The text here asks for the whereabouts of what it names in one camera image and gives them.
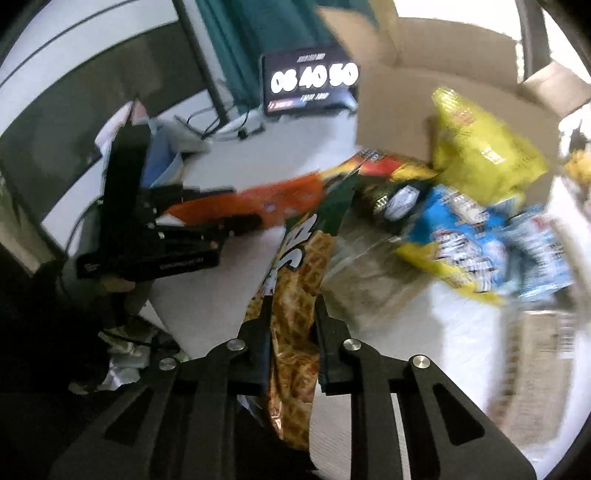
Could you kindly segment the green waffle snack bag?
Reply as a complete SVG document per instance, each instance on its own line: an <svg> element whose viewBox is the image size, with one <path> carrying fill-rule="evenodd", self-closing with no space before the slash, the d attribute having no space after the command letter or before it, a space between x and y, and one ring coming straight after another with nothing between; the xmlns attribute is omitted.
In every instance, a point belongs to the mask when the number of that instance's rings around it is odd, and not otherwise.
<svg viewBox="0 0 591 480"><path fill-rule="evenodd" d="M249 322L270 303L270 384L266 411L276 435L288 447L310 447L311 407L320 368L320 348L311 341L315 304L321 293L342 220L359 177L338 183L324 199L286 222L263 283L249 302Z"/></svg>

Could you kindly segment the yellow black snack bag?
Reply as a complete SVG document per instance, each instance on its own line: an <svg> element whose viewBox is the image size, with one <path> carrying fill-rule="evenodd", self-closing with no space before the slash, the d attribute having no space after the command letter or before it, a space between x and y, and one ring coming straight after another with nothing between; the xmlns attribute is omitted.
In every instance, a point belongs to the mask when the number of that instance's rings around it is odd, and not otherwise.
<svg viewBox="0 0 591 480"><path fill-rule="evenodd" d="M353 174L388 179L393 182L431 180L438 175L423 162L365 149L356 152L355 155L338 166L322 171L320 177L324 181L329 181Z"/></svg>

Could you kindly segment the orange chip bag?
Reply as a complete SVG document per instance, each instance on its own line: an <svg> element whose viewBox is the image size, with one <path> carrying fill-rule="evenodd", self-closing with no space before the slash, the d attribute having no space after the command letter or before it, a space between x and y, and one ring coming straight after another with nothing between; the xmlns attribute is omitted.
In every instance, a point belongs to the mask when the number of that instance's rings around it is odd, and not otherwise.
<svg viewBox="0 0 591 480"><path fill-rule="evenodd" d="M322 175L314 172L290 180L229 193L207 194L169 207L165 214L186 226L235 216L256 215L267 229L314 210L325 195Z"/></svg>

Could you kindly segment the clear cracker pack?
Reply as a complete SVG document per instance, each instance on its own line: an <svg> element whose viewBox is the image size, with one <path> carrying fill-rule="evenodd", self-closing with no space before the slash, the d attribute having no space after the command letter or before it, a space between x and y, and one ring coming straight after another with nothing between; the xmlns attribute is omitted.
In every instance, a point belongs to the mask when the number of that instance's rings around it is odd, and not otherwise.
<svg viewBox="0 0 591 480"><path fill-rule="evenodd" d="M556 438L565 415L578 320L564 310L519 312L507 325L503 374L488 415L518 447Z"/></svg>
<svg viewBox="0 0 591 480"><path fill-rule="evenodd" d="M355 332L384 330L430 281L397 253L400 239L373 229L339 231L322 295L336 318Z"/></svg>

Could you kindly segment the tablet showing clock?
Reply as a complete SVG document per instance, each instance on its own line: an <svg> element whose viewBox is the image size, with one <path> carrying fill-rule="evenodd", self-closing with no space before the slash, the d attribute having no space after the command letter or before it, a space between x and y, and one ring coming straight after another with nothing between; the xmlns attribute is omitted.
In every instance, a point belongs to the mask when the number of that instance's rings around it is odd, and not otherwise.
<svg viewBox="0 0 591 480"><path fill-rule="evenodd" d="M267 117L355 112L358 107L360 68L339 45L264 54L260 76Z"/></svg>

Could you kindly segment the blue yellow snack bag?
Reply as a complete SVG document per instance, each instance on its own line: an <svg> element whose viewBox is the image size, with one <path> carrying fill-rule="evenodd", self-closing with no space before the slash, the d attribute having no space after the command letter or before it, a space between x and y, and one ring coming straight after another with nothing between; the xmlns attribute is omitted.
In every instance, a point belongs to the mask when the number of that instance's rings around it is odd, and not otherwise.
<svg viewBox="0 0 591 480"><path fill-rule="evenodd" d="M507 220L505 212L437 185L411 217L396 253L460 294L500 305L509 264L502 239Z"/></svg>

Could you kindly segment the brown cardboard box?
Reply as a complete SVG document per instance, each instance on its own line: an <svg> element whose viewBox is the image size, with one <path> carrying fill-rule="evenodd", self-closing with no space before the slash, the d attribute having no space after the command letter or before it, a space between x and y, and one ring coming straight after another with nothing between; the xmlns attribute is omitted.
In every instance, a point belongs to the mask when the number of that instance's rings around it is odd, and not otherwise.
<svg viewBox="0 0 591 480"><path fill-rule="evenodd" d="M322 6L317 14L360 68L356 144L418 160L432 151L437 96L457 94L557 155L559 124L590 101L590 85L553 61L518 79L516 43L489 29L400 16L374 1L374 15Z"/></svg>

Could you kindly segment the black gold snack pouch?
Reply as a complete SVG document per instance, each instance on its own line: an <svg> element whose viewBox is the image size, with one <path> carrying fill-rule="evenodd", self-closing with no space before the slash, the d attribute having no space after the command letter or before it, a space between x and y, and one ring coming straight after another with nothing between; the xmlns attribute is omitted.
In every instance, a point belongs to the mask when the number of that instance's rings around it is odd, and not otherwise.
<svg viewBox="0 0 591 480"><path fill-rule="evenodd" d="M389 231L400 231L432 190L427 180L367 184L353 195L353 209L361 217Z"/></svg>

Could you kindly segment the yellow-green chip bag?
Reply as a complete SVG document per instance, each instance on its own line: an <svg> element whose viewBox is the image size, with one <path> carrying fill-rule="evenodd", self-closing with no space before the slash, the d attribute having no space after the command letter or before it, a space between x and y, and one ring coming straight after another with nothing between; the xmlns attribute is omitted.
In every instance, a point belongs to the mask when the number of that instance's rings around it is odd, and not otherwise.
<svg viewBox="0 0 591 480"><path fill-rule="evenodd" d="M544 155L528 139L458 92L440 87L432 95L437 110L433 168L438 181L482 206L513 200L548 172Z"/></svg>

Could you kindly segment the light blue jerky packet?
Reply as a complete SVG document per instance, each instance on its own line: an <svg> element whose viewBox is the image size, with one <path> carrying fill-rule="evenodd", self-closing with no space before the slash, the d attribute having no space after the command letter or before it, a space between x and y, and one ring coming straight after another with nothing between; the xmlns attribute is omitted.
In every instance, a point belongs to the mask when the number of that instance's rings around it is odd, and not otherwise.
<svg viewBox="0 0 591 480"><path fill-rule="evenodd" d="M502 238L517 254L520 299L546 300L574 283L564 247L542 205L511 218Z"/></svg>

